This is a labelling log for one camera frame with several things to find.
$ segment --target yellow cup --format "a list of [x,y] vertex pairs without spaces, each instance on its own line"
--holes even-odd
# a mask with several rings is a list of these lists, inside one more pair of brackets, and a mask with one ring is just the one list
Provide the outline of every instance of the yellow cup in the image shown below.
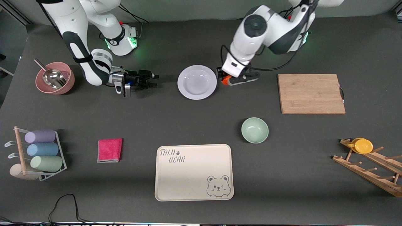
[[373,150],[373,144],[364,138],[356,138],[347,146],[359,154],[367,154]]

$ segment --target black cable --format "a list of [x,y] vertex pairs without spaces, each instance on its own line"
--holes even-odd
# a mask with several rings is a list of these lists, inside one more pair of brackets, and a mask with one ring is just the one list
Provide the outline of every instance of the black cable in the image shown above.
[[256,55],[254,55],[255,57],[256,56],[260,56],[263,52],[264,52],[264,50],[265,50],[265,47],[267,47],[266,45],[264,45],[264,47],[263,47],[263,49],[261,50],[261,52],[260,53],[258,53],[258,54],[256,54]]
[[134,17],[135,20],[137,20],[139,23],[141,23],[141,21],[139,21],[139,20],[134,16],[134,14],[130,13],[128,10],[123,9],[121,6],[119,6],[119,8],[122,9],[124,12],[130,14],[132,17]]
[[11,220],[9,220],[9,219],[7,219],[5,217],[2,217],[2,216],[0,216],[0,220],[9,222],[10,224],[1,224],[1,225],[7,225],[7,226],[36,226],[36,225],[45,223],[45,222],[42,222],[42,223],[39,223],[39,224],[31,224],[31,223],[26,223],[26,222],[13,222],[13,221],[11,221]]
[[107,87],[113,87],[113,88],[115,87],[115,86],[109,86],[108,84],[104,84],[104,85],[107,86]]
[[[309,18],[310,18],[310,9],[308,9],[306,15],[307,15],[307,17],[306,17],[306,22],[304,23],[304,25],[306,25],[306,28],[305,28],[305,31],[302,32],[302,34],[307,31],[307,25],[308,25],[308,21],[309,21]],[[303,41],[300,42],[299,47],[297,48],[297,50],[295,51],[295,53],[293,54],[293,56],[292,56],[286,63],[284,63],[284,64],[282,64],[281,66],[276,67],[276,68],[254,68],[254,67],[252,67],[252,66],[250,66],[250,65],[242,64],[241,62],[239,62],[239,61],[233,56],[233,54],[230,52],[230,49],[229,49],[226,45],[222,45],[222,46],[221,46],[221,62],[222,62],[222,64],[223,64],[222,50],[223,50],[223,48],[225,48],[226,51],[227,51],[234,59],[236,59],[236,61],[237,61],[239,64],[241,64],[242,66],[244,66],[244,67],[246,67],[246,68],[253,69],[253,70],[257,70],[257,71],[266,71],[266,72],[267,72],[267,71],[279,70],[279,69],[285,67],[286,65],[288,65],[288,64],[293,60],[293,58],[296,56],[296,54],[298,53],[298,51],[300,50],[300,48],[302,47],[302,45],[303,45]]]
[[99,39],[100,39],[100,40],[104,40],[104,39],[105,39],[105,36],[103,35],[103,38],[102,38],[101,35],[103,35],[102,32],[99,33]]
[[57,204],[59,203],[59,201],[60,201],[63,197],[68,196],[68,195],[71,195],[71,196],[74,198],[74,204],[75,204],[75,209],[76,209],[76,219],[77,219],[77,221],[79,221],[79,222],[81,222],[81,223],[83,223],[83,224],[90,225],[90,224],[87,223],[87,222],[90,222],[89,220],[82,219],[82,218],[80,217],[80,214],[79,214],[79,212],[78,212],[77,200],[76,200],[74,194],[63,195],[63,196],[61,196],[61,197],[56,201],[53,210],[49,213],[49,216],[48,216],[48,218],[47,218],[48,221],[49,221],[50,223],[53,223],[53,221],[51,220],[51,217],[52,217],[54,211],[55,211],[56,208],[57,208]]
[[56,27],[56,25],[54,25],[53,21],[50,19],[49,15],[47,14],[45,8],[43,7],[43,5],[41,3],[39,3],[39,6],[41,7],[43,13],[45,14],[45,16],[47,17],[47,19],[50,21],[51,25],[54,27],[54,29],[56,29],[57,33],[59,33],[60,37],[63,38],[62,34],[60,33],[59,29]]
[[290,7],[290,8],[287,9],[287,10],[280,11],[278,14],[280,15],[281,13],[283,13],[283,12],[289,12],[290,10],[292,10],[292,7]]
[[142,17],[139,17],[139,16],[137,16],[137,15],[131,13],[126,7],[124,7],[124,5],[120,4],[119,8],[122,9],[123,11],[129,13],[129,14],[130,14],[132,17],[134,17],[139,23],[141,23],[141,22],[140,22],[138,19],[141,19],[141,20],[145,21],[146,23],[149,23],[148,20],[146,20],[146,19],[144,19],[144,18],[142,18]]
[[287,19],[287,17],[288,17],[292,12],[293,12],[293,10],[289,11],[289,12],[286,13],[283,17],[284,17],[285,19]]
[[[59,223],[59,222],[41,222],[41,223],[35,223],[35,224],[31,224],[31,223],[26,223],[26,222],[14,222],[14,223],[6,223],[6,224],[0,224],[0,226],[86,226],[88,225],[88,223]],[[99,225],[99,226],[105,226],[105,224],[100,224],[100,223],[93,223],[91,225]],[[111,226],[123,226],[122,224],[112,224]]]

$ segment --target white plate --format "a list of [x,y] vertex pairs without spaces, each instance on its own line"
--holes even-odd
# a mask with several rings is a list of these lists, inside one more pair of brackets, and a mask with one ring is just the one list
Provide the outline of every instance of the white plate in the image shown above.
[[191,100],[209,97],[216,89],[215,73],[208,67],[193,65],[184,69],[177,80],[177,86],[183,96]]
[[228,200],[233,194],[232,153],[227,144],[158,148],[158,201]]

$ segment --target beige cup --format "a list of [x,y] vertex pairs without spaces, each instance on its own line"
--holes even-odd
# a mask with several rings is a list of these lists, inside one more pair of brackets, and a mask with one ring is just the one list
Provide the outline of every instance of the beige cup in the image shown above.
[[[25,166],[27,168],[27,171],[41,172],[41,171],[39,171],[37,169],[34,169],[34,168],[30,167],[28,164],[26,164]],[[35,175],[35,174],[23,175],[23,170],[22,170],[22,167],[21,167],[20,163],[17,163],[17,164],[13,165],[10,168],[10,175],[14,176],[16,178],[29,180],[29,181],[36,180],[36,179],[38,179],[40,177],[40,175]]]

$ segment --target bear illustration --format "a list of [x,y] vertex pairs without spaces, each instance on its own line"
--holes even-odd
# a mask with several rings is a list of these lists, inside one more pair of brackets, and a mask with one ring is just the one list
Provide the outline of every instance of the bear illustration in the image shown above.
[[209,197],[228,197],[230,192],[228,176],[224,175],[221,178],[208,177],[207,194]]

